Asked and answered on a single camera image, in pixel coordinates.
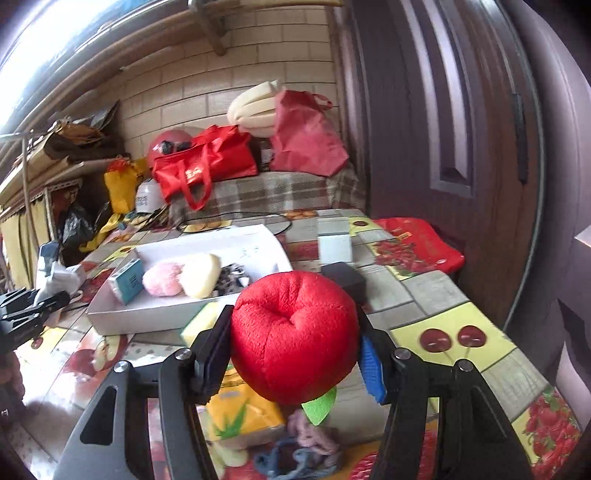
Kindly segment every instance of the yellow bag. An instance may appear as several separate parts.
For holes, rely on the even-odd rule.
[[[211,417],[208,440],[227,440],[283,426],[279,407],[258,395],[230,363],[219,393],[205,405]]]
[[[144,159],[131,162],[124,158],[113,160],[105,172],[105,185],[113,213],[129,213],[135,208],[135,191],[144,179]]]

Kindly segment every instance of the wooden door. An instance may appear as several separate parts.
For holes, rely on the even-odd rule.
[[[538,100],[512,25],[486,0],[349,0],[337,17],[371,216],[429,221],[466,257],[460,288],[503,326],[543,193]]]

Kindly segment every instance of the pink plush ball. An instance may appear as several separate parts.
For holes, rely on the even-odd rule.
[[[183,267],[176,263],[160,262],[148,269],[142,277],[144,288],[155,297],[172,297],[183,291],[178,275]]]

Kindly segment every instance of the fruit print tablecloth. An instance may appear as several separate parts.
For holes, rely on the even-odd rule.
[[[410,348],[425,360],[447,365],[466,356],[472,360],[512,422],[530,457],[536,478],[545,480],[552,476],[580,436],[576,420],[559,392],[445,273],[422,273],[422,269],[398,271],[395,265],[380,264],[376,261],[379,252],[375,244],[395,241],[395,237],[358,210],[310,210],[288,212],[286,216],[293,225],[280,240],[294,269],[308,271],[320,269],[318,218],[349,218],[353,261],[367,282],[368,301],[364,309],[372,324],[389,332],[397,344]],[[276,217],[260,217],[235,220],[233,224],[277,221]],[[273,227],[277,231],[282,229],[281,225]],[[205,226],[203,231],[209,228],[214,227]],[[138,232],[127,242],[101,245],[83,262],[90,279],[83,286],[85,299],[92,298],[110,269],[123,261],[130,248],[178,235],[175,230]],[[136,366],[161,361],[182,344],[176,330],[103,338],[92,328],[85,309],[68,312],[61,318],[58,328],[46,331],[41,342],[35,345],[30,342],[17,350],[29,413],[9,432],[11,444],[35,476],[51,479],[67,438],[108,369],[120,359],[127,359]],[[364,414],[361,409],[357,422],[351,424],[354,428],[368,423]],[[436,401],[431,403],[428,420],[430,433],[426,438],[429,441],[425,443],[423,454],[426,463],[431,461],[429,449],[435,445],[432,437],[437,424]],[[156,430],[157,425],[155,429],[151,425],[152,456],[156,477],[163,480],[166,470],[158,454],[161,453],[161,438]],[[351,447],[350,453],[355,455],[350,458],[356,459],[356,463],[376,448],[376,442],[367,443],[365,439],[363,445]],[[348,462],[332,480],[346,480],[352,473],[356,480],[362,480],[360,472],[365,463],[356,471],[354,463]],[[246,480],[246,477],[243,470],[226,469],[225,480]]]

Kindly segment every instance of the cardboard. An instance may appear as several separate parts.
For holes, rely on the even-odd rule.
[[[138,245],[114,273],[135,258],[142,260],[146,271],[161,261],[184,264],[198,252],[217,255],[223,267],[231,263],[244,265],[252,281],[271,273],[292,270],[275,236],[264,225],[252,225]],[[207,303],[217,301],[233,305],[236,298],[238,294],[204,300],[192,299],[184,293],[174,297],[153,297],[143,290],[124,305],[113,294],[109,282],[105,282],[90,302],[87,315],[101,335],[156,332],[184,328]]]

